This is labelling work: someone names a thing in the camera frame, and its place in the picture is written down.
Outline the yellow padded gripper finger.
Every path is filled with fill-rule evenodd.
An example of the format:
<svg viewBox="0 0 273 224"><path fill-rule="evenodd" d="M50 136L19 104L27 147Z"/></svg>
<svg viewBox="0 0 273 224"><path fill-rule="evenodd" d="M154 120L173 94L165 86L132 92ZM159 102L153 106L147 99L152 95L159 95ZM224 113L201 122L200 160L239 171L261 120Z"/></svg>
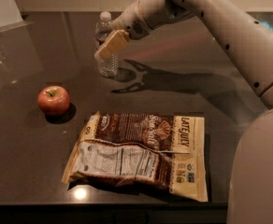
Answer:
<svg viewBox="0 0 273 224"><path fill-rule="evenodd" d="M106 61L119 51L126 48L129 44L130 37L124 30L112 31L106 41L99 47L94 54L97 61Z"/></svg>

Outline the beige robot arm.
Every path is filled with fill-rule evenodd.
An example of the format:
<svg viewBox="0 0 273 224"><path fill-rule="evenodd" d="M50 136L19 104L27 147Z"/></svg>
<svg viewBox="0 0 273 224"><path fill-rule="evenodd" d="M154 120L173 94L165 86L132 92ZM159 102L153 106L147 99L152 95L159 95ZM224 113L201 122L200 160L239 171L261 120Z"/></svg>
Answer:
<svg viewBox="0 0 273 224"><path fill-rule="evenodd" d="M273 32L229 0L137 0L109 27L103 62L157 27L197 16L267 107L242 134L226 224L273 224Z"/></svg>

